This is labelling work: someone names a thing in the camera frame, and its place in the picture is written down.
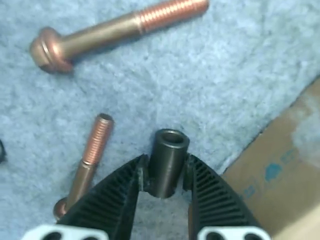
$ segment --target gray carpet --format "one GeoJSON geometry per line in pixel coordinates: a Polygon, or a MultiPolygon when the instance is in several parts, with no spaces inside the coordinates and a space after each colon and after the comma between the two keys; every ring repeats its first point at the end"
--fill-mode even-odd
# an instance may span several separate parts
{"type": "MultiPolygon", "coordinates": [[[[68,34],[156,2],[0,0],[0,239],[54,223],[98,113],[116,124],[95,183],[150,153],[160,128],[183,131],[222,173],[319,73],[319,0],[212,0],[203,17],[87,55],[69,76],[29,55],[44,26],[68,34]]],[[[132,239],[186,239],[187,205],[142,195],[132,239]]]]}

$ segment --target cylindrical bushing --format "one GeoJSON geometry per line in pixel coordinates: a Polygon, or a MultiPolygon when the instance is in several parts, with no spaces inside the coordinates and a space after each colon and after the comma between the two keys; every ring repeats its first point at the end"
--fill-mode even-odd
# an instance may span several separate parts
{"type": "Polygon", "coordinates": [[[175,193],[189,143],[189,138],[178,130],[161,129],[155,133],[148,166],[149,194],[166,199],[175,193]]]}

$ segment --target cardboard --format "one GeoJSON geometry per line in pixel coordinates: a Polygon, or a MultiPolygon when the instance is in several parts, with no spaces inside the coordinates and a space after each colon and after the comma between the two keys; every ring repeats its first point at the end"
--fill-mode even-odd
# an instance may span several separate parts
{"type": "Polygon", "coordinates": [[[223,174],[274,240],[320,239],[320,79],[223,174]]]}

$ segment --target copper bolt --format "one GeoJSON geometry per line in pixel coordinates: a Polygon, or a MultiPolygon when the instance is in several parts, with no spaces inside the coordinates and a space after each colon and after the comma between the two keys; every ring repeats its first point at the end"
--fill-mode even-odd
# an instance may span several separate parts
{"type": "Polygon", "coordinates": [[[57,220],[86,194],[90,188],[113,126],[114,121],[111,116],[100,113],[96,117],[69,195],[59,200],[54,206],[53,214],[57,220]]]}
{"type": "Polygon", "coordinates": [[[69,73],[70,60],[80,54],[200,15],[208,7],[209,0],[170,0],[66,36],[45,27],[33,40],[30,53],[42,70],[69,73]]]}

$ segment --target bolt thread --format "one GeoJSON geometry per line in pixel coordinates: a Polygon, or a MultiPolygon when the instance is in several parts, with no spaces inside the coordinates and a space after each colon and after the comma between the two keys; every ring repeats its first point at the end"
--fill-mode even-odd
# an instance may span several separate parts
{"type": "Polygon", "coordinates": [[[87,165],[98,164],[112,132],[114,121],[111,116],[100,113],[94,122],[82,161],[87,165]]]}
{"type": "Polygon", "coordinates": [[[137,13],[144,32],[165,27],[174,22],[204,13],[209,0],[170,0],[137,13]]]}

